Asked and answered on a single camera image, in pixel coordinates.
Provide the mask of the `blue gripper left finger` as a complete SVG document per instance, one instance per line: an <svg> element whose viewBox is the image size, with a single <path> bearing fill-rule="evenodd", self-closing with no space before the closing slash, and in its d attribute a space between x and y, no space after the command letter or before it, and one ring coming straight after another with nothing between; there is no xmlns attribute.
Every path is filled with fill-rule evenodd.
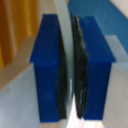
<svg viewBox="0 0 128 128"><path fill-rule="evenodd" d="M30 61L34 64L41 121L66 118L67 70L58 18L44 15Z"/></svg>

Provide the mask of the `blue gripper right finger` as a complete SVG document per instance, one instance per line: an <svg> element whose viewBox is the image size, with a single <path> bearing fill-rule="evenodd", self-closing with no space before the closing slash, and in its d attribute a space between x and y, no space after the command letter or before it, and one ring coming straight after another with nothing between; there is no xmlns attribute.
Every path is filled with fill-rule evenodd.
<svg viewBox="0 0 128 128"><path fill-rule="evenodd" d="M72 16L78 118L101 120L115 58L94 17Z"/></svg>

